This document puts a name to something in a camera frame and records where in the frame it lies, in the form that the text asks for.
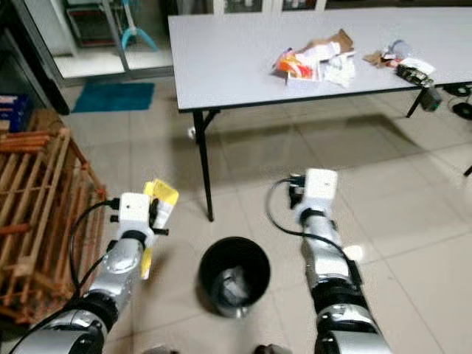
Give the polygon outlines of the black round rubbish bin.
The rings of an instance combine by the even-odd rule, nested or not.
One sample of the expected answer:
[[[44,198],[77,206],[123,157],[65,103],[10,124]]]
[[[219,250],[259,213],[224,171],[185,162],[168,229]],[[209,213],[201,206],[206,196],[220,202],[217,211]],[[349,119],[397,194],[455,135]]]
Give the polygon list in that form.
[[[230,307],[220,301],[217,279],[226,269],[242,266],[252,287],[249,303]],[[200,259],[198,295],[207,310],[216,316],[243,318],[266,293],[272,279],[269,256],[259,243],[248,238],[232,236],[216,240]]]

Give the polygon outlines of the black round floor object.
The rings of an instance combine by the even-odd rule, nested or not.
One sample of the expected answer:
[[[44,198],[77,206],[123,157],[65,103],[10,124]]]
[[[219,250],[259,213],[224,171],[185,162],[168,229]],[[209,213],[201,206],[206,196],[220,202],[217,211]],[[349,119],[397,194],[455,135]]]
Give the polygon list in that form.
[[[444,92],[448,92],[457,103],[451,103],[453,114],[463,118],[463,120],[472,121],[472,83],[452,83],[442,86]]]

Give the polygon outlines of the red yellow snack wrapper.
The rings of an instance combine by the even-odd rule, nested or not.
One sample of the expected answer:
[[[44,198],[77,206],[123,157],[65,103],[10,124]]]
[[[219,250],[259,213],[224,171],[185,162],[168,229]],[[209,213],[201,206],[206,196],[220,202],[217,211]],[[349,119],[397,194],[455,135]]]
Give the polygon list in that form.
[[[316,75],[317,62],[303,53],[294,51],[293,48],[285,50],[274,61],[274,70],[286,73],[289,77],[300,80],[313,80]]]

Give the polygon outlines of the grey table with black legs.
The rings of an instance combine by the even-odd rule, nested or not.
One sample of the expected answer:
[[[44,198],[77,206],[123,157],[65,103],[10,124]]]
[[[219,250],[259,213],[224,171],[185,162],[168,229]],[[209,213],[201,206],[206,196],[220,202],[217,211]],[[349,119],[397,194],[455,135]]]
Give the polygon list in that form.
[[[274,61],[294,44],[344,30],[359,55],[393,41],[410,45],[434,67],[437,85],[472,83],[472,7],[373,7],[373,9],[178,15],[169,19],[176,105],[192,115],[206,216],[215,219],[205,131],[224,109],[260,107],[412,90],[390,69],[356,61],[348,87],[327,83],[287,88]]]

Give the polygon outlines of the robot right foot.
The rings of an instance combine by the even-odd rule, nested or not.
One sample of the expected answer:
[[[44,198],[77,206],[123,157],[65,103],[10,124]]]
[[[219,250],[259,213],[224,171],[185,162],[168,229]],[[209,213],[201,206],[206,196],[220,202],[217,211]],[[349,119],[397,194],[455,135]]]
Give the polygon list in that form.
[[[293,354],[292,350],[278,344],[260,344],[255,347],[252,354]]]

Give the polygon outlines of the blue floor mat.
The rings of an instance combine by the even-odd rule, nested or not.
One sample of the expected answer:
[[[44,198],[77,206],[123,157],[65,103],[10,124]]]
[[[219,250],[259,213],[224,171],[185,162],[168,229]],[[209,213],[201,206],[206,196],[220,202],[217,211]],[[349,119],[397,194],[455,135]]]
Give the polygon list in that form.
[[[154,98],[153,82],[89,83],[75,101],[73,114],[147,111]]]

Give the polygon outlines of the brown cardboard piece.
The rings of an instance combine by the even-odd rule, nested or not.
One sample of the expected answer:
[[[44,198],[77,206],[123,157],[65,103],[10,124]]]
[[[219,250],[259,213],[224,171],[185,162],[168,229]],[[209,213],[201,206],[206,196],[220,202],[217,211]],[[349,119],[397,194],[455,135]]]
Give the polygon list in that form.
[[[354,41],[348,36],[348,34],[341,28],[336,34],[328,38],[317,38],[310,42],[311,48],[327,48],[331,53],[341,54],[345,52],[351,52],[354,50]]]

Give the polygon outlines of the crumpled white plastic bag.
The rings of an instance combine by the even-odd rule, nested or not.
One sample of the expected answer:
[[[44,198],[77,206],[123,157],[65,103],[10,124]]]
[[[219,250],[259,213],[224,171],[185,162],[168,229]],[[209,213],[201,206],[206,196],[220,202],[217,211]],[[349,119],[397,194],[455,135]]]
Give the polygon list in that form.
[[[333,83],[343,88],[349,88],[356,77],[354,64],[356,52],[344,52],[319,64],[322,80]]]

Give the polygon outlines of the teal mop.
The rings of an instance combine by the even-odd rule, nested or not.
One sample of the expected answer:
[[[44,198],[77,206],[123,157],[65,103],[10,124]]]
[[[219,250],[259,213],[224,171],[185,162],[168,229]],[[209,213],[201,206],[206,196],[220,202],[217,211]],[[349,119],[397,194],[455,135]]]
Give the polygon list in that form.
[[[144,43],[154,52],[158,52],[159,48],[156,45],[154,38],[152,38],[144,28],[141,28],[136,23],[135,13],[138,7],[144,0],[120,0],[122,13],[124,13],[125,23],[127,26],[121,31],[120,46],[122,51],[127,51],[129,44],[133,40],[144,41]]]

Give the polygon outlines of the white glass-door cabinet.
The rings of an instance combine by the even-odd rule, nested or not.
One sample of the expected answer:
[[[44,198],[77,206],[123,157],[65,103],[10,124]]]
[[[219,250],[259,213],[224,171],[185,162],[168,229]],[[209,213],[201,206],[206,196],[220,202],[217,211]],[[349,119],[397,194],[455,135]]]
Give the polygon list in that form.
[[[213,14],[296,13],[326,10],[327,0],[210,0]]]

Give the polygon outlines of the wooden slat crate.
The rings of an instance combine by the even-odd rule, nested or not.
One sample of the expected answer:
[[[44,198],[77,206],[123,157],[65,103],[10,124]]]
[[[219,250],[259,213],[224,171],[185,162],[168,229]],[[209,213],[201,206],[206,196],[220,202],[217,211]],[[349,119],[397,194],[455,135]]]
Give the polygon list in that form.
[[[107,199],[67,128],[14,133],[0,146],[0,314],[31,327],[67,303],[78,274],[99,257]]]

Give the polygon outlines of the dark colourful snack bag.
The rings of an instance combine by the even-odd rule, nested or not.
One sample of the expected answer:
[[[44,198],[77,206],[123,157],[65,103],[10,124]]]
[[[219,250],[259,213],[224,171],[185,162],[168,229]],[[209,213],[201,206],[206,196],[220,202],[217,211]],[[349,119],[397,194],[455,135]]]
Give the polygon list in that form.
[[[408,66],[402,63],[395,67],[395,74],[401,80],[405,80],[420,88],[420,92],[414,99],[414,102],[412,102],[406,117],[411,117],[418,108],[422,108],[423,111],[435,112],[440,107],[442,97],[435,90],[434,80],[432,80],[431,75],[415,66]]]

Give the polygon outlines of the blue box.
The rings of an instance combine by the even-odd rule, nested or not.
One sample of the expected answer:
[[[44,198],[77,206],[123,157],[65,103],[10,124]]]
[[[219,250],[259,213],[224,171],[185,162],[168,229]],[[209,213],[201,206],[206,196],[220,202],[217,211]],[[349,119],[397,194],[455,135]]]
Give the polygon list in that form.
[[[27,125],[32,108],[28,94],[1,94],[0,120],[9,124],[9,132],[22,132]]]

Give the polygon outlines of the clear plastic water bottle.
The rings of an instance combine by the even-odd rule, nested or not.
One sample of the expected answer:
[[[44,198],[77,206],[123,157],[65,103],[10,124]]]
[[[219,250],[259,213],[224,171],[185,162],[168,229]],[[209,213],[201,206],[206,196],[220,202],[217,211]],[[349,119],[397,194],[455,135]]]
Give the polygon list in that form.
[[[387,60],[405,60],[412,56],[412,47],[401,38],[398,38],[386,48],[384,57]]]

